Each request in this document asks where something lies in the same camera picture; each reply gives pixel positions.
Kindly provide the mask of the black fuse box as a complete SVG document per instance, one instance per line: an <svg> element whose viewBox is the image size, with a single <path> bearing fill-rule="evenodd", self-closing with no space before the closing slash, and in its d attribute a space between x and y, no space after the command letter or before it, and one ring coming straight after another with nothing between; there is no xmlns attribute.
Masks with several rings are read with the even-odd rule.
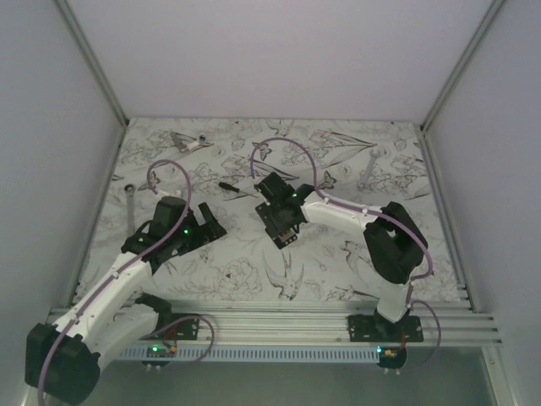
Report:
<svg viewBox="0 0 541 406"><path fill-rule="evenodd" d="M297 239L298 235L295 229L289 228L287 231L279 233L275 237L273 237L272 241L279 250L282 250L286 248L289 244L295 242Z"/></svg>

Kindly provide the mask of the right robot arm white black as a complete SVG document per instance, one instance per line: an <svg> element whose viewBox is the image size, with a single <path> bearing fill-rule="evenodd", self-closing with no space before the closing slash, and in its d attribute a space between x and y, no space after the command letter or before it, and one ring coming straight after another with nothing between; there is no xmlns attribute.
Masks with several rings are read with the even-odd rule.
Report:
<svg viewBox="0 0 541 406"><path fill-rule="evenodd" d="M383 279L374 330L394 342L405 331L412 273L428 258L428 243L405 208L391 202L377 208L336 200L309 184L293 188L277 173L254 185L265 202L256 212L278 249L294 242L303 224L319 224L364 238L369 258Z"/></svg>

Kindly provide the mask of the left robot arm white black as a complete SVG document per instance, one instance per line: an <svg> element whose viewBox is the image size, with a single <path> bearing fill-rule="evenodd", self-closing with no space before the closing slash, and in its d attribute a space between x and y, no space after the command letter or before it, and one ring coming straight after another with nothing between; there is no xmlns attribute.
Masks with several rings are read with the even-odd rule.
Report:
<svg viewBox="0 0 541 406"><path fill-rule="evenodd" d="M28 333L25 382L38 392L69 405L84 402L102 372L140 339L151 339L157 355L174 355L176 329L197 336L201 315L173 314L170 302L141 294L128 298L174 257L212 243L227 233L206 203L199 204L199 223L189 203L178 197L161 198L152 219L125 240L120 254L101 280L70 310L51 324L38 323Z"/></svg>

